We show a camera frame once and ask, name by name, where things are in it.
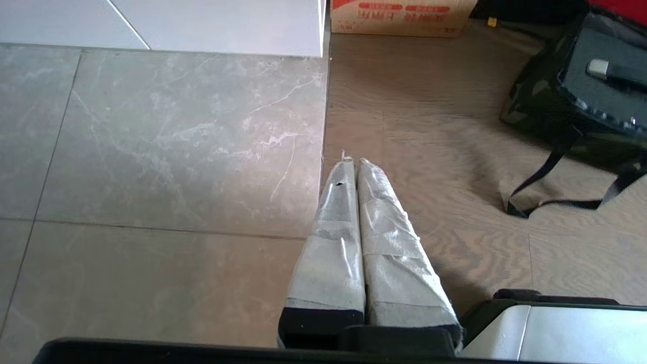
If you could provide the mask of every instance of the fabric bag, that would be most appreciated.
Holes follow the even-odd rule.
[[[598,209],[647,173],[647,28],[592,8],[530,60],[501,120],[553,146],[544,165],[510,195],[508,214],[528,218],[550,204]],[[512,197],[546,176],[565,154],[618,178],[602,199],[517,208]]]

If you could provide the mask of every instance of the marble floor tile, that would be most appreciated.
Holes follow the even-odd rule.
[[[307,236],[327,62],[84,52],[38,218]]]
[[[0,217],[34,218],[79,55],[0,45]]]
[[[32,222],[0,220],[0,333]]]
[[[276,346],[302,241],[36,223],[0,363],[57,337]]]

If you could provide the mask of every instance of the white plastic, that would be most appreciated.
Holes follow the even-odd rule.
[[[457,356],[553,363],[647,363],[647,312],[513,306]]]
[[[351,158],[343,158],[323,189],[285,307],[364,313],[365,304],[355,168]]]
[[[357,184],[369,323],[458,324],[440,278],[382,169],[361,159]]]

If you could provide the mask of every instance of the red object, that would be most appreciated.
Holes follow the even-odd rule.
[[[360,3],[360,9],[402,10],[402,5],[388,3]]]
[[[333,10],[340,8],[353,0],[333,0]]]
[[[429,13],[446,13],[449,11],[449,6],[419,6],[407,5],[405,8],[408,12],[429,12]]]
[[[645,0],[589,0],[589,3],[647,27],[647,3]]]

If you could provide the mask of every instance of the wooden floor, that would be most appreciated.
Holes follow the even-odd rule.
[[[480,23],[454,40],[333,34],[324,176],[342,150],[385,169],[458,314],[500,288],[646,305],[647,181],[596,212],[502,211],[549,154],[498,120],[533,49]],[[598,198],[612,181],[566,160],[521,198]]]

